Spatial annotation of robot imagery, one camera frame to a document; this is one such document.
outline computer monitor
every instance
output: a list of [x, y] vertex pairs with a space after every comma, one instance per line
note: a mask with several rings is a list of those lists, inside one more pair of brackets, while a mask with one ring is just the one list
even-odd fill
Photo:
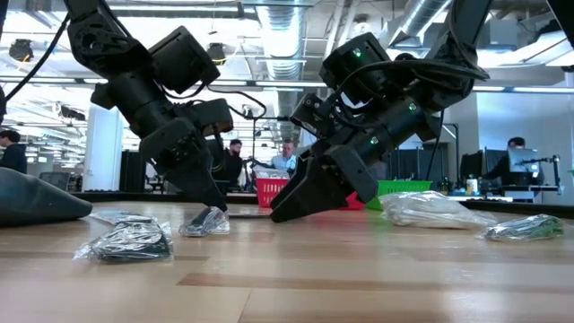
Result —
[[538, 151], [535, 149], [509, 149], [510, 172], [515, 173], [538, 173], [540, 162]]

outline ceiling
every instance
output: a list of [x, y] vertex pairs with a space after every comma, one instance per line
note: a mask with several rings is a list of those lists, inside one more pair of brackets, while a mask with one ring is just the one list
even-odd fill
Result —
[[[154, 2], [139, 0], [109, 1], [112, 10], [120, 15], [120, 21], [132, 33], [132, 36], [140, 40], [147, 48], [168, 35], [178, 26], [185, 26], [199, 43], [208, 48], [210, 43], [224, 44], [227, 59], [223, 66], [220, 66], [221, 80], [267, 80], [274, 76], [270, 74], [268, 65], [274, 64], [269, 59], [270, 50], [285, 48], [285, 42], [276, 42], [271, 47], [269, 34], [265, 27], [262, 27], [260, 20], [253, 17], [261, 16], [265, 8], [260, 5], [273, 1], [280, 1], [282, 4], [295, 4], [295, 1], [283, 0], [253, 0], [244, 1], [245, 19], [233, 19], [233, 7], [229, 8], [229, 3], [216, 3], [205, 1], [163, 1]], [[34, 66], [35, 62], [45, 52], [49, 42], [53, 39], [59, 22], [64, 18], [65, 12], [57, 9], [58, 0], [53, 0], [52, 12], [31, 12], [24, 10], [21, 3], [25, 1], [12, 0], [4, 24], [4, 33], [0, 42], [0, 76], [24, 76]], [[323, 58], [330, 52], [330, 45], [336, 48], [337, 44], [343, 43], [346, 39], [372, 31], [379, 35], [386, 22], [401, 19], [407, 1], [341, 1], [341, 0], [299, 0], [297, 3], [303, 5], [299, 7], [301, 19], [300, 28], [300, 57], [294, 64], [300, 65], [300, 72], [297, 74], [299, 81], [316, 81], [318, 71]], [[528, 47], [529, 41], [534, 38], [537, 29], [542, 28], [551, 17], [539, 19], [540, 15], [547, 12], [545, 1], [496, 1], [491, 10], [493, 20], [500, 17], [503, 20], [513, 21], [517, 25], [517, 39], [519, 39], [518, 50], [481, 50], [480, 63], [484, 67], [489, 67], [492, 84], [504, 85], [552, 85], [563, 80], [563, 72], [558, 66], [549, 67], [548, 57], [546, 61], [536, 64], [529, 64], [520, 68], [509, 68], [518, 63], [525, 63], [524, 50]], [[444, 22], [446, 13], [438, 14], [434, 22]], [[346, 23], [347, 19], [352, 19], [352, 23]], [[559, 41], [562, 35], [556, 39], [546, 39], [547, 47]], [[8, 49], [17, 39], [32, 40], [31, 47], [34, 50], [34, 59], [30, 63], [20, 63], [8, 55]], [[404, 49], [395, 48], [389, 50], [389, 55], [394, 57]], [[39, 70], [37, 76], [42, 77], [97, 77], [94, 73], [75, 62], [70, 52], [70, 42], [67, 37], [59, 40], [56, 50], [50, 55], [49, 60]], [[4, 83], [4, 91], [9, 92], [15, 83]], [[29, 84], [25, 86], [8, 104], [9, 114], [5, 123], [8, 125], [23, 124], [18, 129], [25, 134], [29, 134], [32, 141], [42, 136], [49, 136], [54, 140], [54, 145], [61, 149], [81, 151], [85, 144], [85, 133], [87, 123], [73, 121], [73, 127], [67, 127], [71, 120], [63, 118], [58, 112], [59, 106], [82, 112], [86, 116], [90, 110], [90, 96], [92, 84]], [[300, 92], [283, 93], [278, 95], [274, 91], [250, 92], [252, 96], [261, 100], [267, 107], [267, 116], [273, 117], [285, 115], [293, 109], [295, 103], [292, 100], [288, 104], [287, 96], [300, 95]], [[197, 98], [210, 100], [221, 97], [209, 91], [203, 91]], [[244, 106], [255, 107], [253, 102], [246, 100], [239, 95], [225, 95], [225, 99], [235, 108], [242, 109]], [[244, 143], [244, 155], [249, 156], [251, 152], [250, 128], [251, 121], [246, 121], [236, 116], [236, 130], [226, 135], [227, 139], [239, 137]], [[263, 129], [261, 137], [257, 139], [257, 155], [265, 160], [276, 154], [275, 147], [282, 137], [296, 136], [297, 129], [291, 125], [279, 125], [276, 121], [260, 121], [257, 126]], [[127, 129], [125, 132], [125, 148], [135, 149], [138, 139]]]

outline red basket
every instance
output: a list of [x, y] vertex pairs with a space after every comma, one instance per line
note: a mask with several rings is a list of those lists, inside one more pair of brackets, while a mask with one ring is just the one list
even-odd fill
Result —
[[[281, 192], [289, 182], [288, 179], [257, 179], [257, 202], [259, 207], [271, 207], [271, 201]], [[349, 206], [340, 210], [362, 210], [365, 204], [357, 201], [357, 193], [352, 193], [347, 197]]]

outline bagged cable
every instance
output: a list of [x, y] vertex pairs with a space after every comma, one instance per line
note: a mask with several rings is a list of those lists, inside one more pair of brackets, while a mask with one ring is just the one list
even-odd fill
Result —
[[441, 229], [482, 229], [496, 224], [487, 213], [473, 212], [435, 192], [394, 193], [379, 197], [383, 216], [394, 225]]
[[229, 234], [228, 215], [215, 206], [206, 207], [200, 214], [186, 214], [179, 226], [184, 237], [204, 237], [208, 234]]
[[170, 259], [173, 255], [170, 223], [122, 222], [83, 244], [74, 259], [129, 263]]
[[479, 237], [494, 241], [532, 241], [552, 239], [564, 235], [563, 220], [546, 214], [528, 216], [485, 229]]
[[118, 224], [118, 223], [156, 223], [157, 219], [149, 216], [143, 216], [138, 213], [122, 210], [106, 210], [98, 211], [90, 214], [92, 218], [101, 220], [103, 222]]

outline bottle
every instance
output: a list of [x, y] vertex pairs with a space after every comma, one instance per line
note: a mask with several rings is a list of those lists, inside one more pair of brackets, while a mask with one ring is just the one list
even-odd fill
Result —
[[466, 180], [466, 194], [468, 196], [478, 195], [478, 179], [473, 179], [473, 175]]

